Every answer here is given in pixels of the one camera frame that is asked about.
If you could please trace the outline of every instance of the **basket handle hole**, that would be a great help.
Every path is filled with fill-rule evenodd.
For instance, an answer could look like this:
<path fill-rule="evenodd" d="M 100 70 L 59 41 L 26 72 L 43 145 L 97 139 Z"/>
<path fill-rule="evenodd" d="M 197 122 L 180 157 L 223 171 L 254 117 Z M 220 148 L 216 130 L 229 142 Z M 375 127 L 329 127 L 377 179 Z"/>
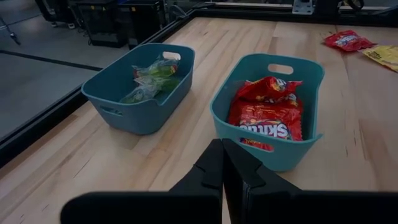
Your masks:
<path fill-rule="evenodd" d="M 106 106 L 100 106 L 101 110 L 103 110 L 105 113 L 109 113 L 111 115 L 116 115 L 116 116 L 123 116 L 122 111 L 118 111 L 116 109 L 108 108 Z"/>
<path fill-rule="evenodd" d="M 163 58 L 166 59 L 177 59 L 180 60 L 181 59 L 181 55 L 175 52 L 163 52 Z"/>
<path fill-rule="evenodd" d="M 248 145 L 248 146 L 256 147 L 256 148 L 258 148 L 260 150 L 264 150 L 266 152 L 274 152 L 274 147 L 271 146 L 270 144 L 264 144 L 259 141 L 245 139 L 245 138 L 241 138 L 239 140 L 239 142 L 242 144 Z"/>
<path fill-rule="evenodd" d="M 270 72 L 281 73 L 283 75 L 291 75 L 293 73 L 293 68 L 288 65 L 279 65 L 279 64 L 269 64 L 268 70 Z"/>

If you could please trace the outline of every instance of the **wooden table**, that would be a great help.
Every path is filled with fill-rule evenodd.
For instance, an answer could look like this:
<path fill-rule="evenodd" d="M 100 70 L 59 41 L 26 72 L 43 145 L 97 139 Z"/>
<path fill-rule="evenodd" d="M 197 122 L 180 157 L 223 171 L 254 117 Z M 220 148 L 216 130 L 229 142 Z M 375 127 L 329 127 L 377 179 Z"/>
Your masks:
<path fill-rule="evenodd" d="M 390 28 L 195 18 L 166 41 L 197 54 L 191 90 L 162 129 L 136 136 L 110 128 L 86 103 L 0 170 L 0 220 L 57 223 L 66 201 L 94 190 L 168 190 L 216 138 L 209 101 L 253 52 L 309 58 L 326 71 L 318 104 L 324 137 L 283 178 L 302 189 L 398 190 L 398 74 L 321 44 L 346 29 L 398 45 Z"/>

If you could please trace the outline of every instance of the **plastic bag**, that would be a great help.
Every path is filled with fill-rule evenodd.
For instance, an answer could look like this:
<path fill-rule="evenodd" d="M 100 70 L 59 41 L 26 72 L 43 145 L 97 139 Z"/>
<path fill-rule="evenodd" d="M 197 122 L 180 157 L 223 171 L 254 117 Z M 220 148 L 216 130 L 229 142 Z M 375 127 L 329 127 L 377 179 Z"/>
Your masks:
<path fill-rule="evenodd" d="M 338 47 L 347 52 L 365 49 L 375 45 L 352 30 L 341 31 L 325 38 L 325 44 L 329 47 Z"/>
<path fill-rule="evenodd" d="M 131 93 L 121 99 L 121 103 L 137 103 L 152 99 L 160 91 L 172 91 L 179 80 L 173 75 L 178 68 L 179 60 L 166 59 L 158 56 L 157 60 L 147 68 L 132 66 L 134 81 L 139 84 Z"/>
<path fill-rule="evenodd" d="M 164 58 L 162 55 L 158 56 L 156 61 L 147 68 L 140 68 L 133 65 L 134 77 L 143 77 L 151 75 L 154 77 L 169 77 L 173 75 L 178 68 L 179 60 Z"/>
<path fill-rule="evenodd" d="M 362 53 L 385 67 L 398 72 L 398 46 L 377 45 L 363 50 Z"/>
<path fill-rule="evenodd" d="M 291 93 L 294 93 L 296 87 L 301 84 L 302 82 L 285 82 L 275 77 L 265 77 L 255 82 L 246 81 L 244 86 L 238 90 L 236 98 L 248 101 L 278 103 L 286 100 Z"/>
<path fill-rule="evenodd" d="M 294 91 L 302 82 L 285 82 L 265 77 L 246 83 L 238 90 L 229 110 L 228 123 L 240 128 L 293 141 L 302 140 L 303 104 Z M 244 144 L 266 151 L 273 147 L 250 139 Z"/>

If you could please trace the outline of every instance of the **teal plastic basket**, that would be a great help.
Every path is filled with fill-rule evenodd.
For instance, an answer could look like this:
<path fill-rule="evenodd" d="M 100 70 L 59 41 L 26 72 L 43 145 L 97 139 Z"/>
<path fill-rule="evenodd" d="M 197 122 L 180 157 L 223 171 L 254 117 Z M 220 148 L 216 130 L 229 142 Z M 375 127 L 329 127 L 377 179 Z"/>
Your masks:
<path fill-rule="evenodd" d="M 293 68 L 293 73 L 268 70 L 270 64 L 286 65 Z M 269 54 L 251 54 L 243 57 L 229 77 L 225 80 L 213 98 L 210 110 L 213 115 L 216 132 L 219 138 L 232 139 L 245 150 L 258 158 L 274 171 L 293 169 L 312 145 L 322 137 L 317 131 L 318 89 L 322 82 L 324 70 L 321 65 L 311 60 Z M 303 81 L 297 87 L 296 95 L 303 101 L 302 115 L 303 141 L 291 141 L 255 133 L 228 124 L 227 118 L 231 101 L 237 90 L 246 80 L 256 81 L 266 76 L 274 76 L 285 81 Z M 272 152 L 241 143 L 241 138 L 259 141 L 274 147 Z"/>
<path fill-rule="evenodd" d="M 119 101 L 133 91 L 132 65 L 148 67 L 164 52 L 180 55 L 173 77 L 180 83 L 172 92 L 160 92 L 153 99 L 138 103 Z M 144 44 L 132 49 L 119 60 L 100 71 L 81 87 L 98 113 L 112 127 L 134 134 L 150 134 L 159 130 L 173 113 L 192 85 L 195 51 L 189 47 L 169 44 Z"/>

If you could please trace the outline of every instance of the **red snack bag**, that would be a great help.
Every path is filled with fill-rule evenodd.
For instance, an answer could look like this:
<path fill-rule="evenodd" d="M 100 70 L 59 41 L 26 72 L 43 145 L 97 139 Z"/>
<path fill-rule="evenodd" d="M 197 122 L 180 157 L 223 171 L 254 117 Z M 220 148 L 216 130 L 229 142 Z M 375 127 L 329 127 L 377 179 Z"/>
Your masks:
<path fill-rule="evenodd" d="M 325 38 L 329 47 L 339 47 L 347 52 L 365 49 L 375 45 L 364 37 L 360 37 L 352 30 L 341 31 Z"/>
<path fill-rule="evenodd" d="M 228 123 L 276 138 L 301 141 L 301 114 L 301 101 L 292 99 L 277 104 L 236 100 L 230 109 Z M 250 139 L 241 139 L 241 142 L 267 151 L 274 150 L 270 145 Z"/>
<path fill-rule="evenodd" d="M 301 84 L 301 81 L 285 82 L 275 77 L 265 77 L 255 82 L 246 81 L 238 90 L 235 99 L 278 103 L 286 100 Z"/>

